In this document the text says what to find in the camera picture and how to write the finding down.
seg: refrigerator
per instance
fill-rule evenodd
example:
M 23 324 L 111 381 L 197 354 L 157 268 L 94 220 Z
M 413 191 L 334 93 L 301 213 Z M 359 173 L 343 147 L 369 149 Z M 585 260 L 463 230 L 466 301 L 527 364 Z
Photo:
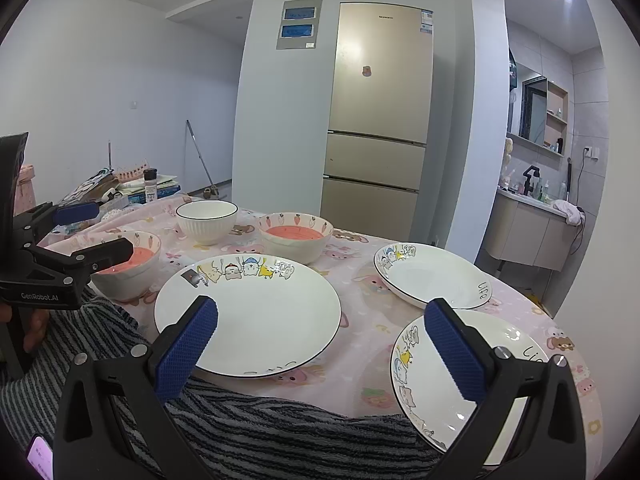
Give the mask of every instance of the refrigerator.
M 408 241 L 432 75 L 430 11 L 340 5 L 321 205 L 336 228 Z

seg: electrical cord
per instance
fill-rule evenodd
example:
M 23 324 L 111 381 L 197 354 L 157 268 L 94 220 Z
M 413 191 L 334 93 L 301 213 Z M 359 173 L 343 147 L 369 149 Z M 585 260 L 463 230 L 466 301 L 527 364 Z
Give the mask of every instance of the electrical cord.
M 582 170 L 584 170 L 584 155 L 587 153 L 587 148 L 583 148 L 582 149 L 582 167 L 580 168 L 580 173 L 578 174 L 578 181 L 575 184 L 575 203 L 577 205 L 578 203 L 578 199 L 580 197 L 580 177 L 582 176 Z M 580 218 L 580 227 L 581 229 L 575 234 L 574 237 L 574 241 L 571 242 L 571 247 L 573 247 L 573 245 L 575 244 L 575 241 L 578 239 L 578 236 L 580 237 L 580 243 L 578 244 L 578 246 L 573 250 L 569 252 L 569 256 L 573 256 L 575 253 L 578 252 L 578 250 L 580 249 L 580 247 L 582 246 L 582 242 L 584 241 L 584 230 L 587 227 L 587 215 L 584 215 L 584 220 L 582 218 Z

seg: pink box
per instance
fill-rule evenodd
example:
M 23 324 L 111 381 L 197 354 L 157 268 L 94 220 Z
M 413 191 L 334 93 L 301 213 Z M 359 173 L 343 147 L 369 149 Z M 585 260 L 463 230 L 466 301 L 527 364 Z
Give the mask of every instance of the pink box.
M 14 215 L 19 215 L 36 207 L 36 197 L 33 193 L 31 179 L 35 176 L 32 164 L 25 164 L 20 168 L 18 187 L 15 190 Z

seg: blue gripper pad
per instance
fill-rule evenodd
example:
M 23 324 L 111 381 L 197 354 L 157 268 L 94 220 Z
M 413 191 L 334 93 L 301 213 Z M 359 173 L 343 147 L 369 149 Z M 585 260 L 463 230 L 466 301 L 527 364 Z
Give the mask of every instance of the blue gripper pad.
M 154 391 L 161 404 L 180 396 L 217 326 L 216 302 L 207 298 L 156 366 Z
M 480 403 L 486 397 L 484 368 L 457 326 L 436 301 L 424 309 L 424 329 L 453 377 L 460 394 Z
M 95 218 L 99 213 L 100 206 L 97 202 L 85 202 L 59 208 L 53 215 L 53 221 L 57 225 L 70 225 Z

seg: hand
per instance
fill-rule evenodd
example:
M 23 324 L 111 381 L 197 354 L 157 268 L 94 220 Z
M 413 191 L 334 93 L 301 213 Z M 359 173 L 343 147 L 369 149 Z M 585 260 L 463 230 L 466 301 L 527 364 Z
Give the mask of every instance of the hand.
M 8 323 L 11 321 L 11 307 L 0 303 L 0 323 Z M 28 332 L 24 336 L 23 348 L 25 352 L 31 352 L 44 339 L 49 323 L 48 310 L 34 310 L 31 314 L 31 322 Z

